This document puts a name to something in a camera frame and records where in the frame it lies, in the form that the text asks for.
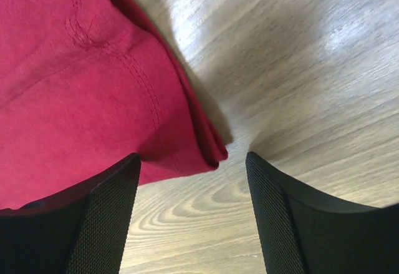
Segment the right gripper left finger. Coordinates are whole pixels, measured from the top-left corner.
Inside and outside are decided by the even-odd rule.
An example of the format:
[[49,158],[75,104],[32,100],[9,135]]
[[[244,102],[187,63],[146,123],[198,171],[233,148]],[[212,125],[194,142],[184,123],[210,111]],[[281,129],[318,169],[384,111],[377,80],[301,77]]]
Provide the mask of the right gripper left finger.
[[61,192],[1,210],[1,273],[118,273],[140,168],[130,154]]

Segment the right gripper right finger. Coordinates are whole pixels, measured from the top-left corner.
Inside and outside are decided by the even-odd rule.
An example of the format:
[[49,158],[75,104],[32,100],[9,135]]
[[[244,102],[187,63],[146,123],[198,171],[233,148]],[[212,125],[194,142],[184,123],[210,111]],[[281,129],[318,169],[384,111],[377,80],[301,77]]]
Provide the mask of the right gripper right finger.
[[254,152],[245,163],[268,273],[398,272],[398,205],[334,197]]

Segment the dark red t-shirt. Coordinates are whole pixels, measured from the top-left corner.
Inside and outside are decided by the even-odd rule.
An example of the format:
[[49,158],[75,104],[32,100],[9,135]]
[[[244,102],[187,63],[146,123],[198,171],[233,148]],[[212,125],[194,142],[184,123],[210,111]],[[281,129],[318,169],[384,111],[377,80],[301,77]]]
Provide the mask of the dark red t-shirt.
[[1,0],[1,207],[128,154],[140,183],[218,168],[228,152],[179,60],[134,0]]

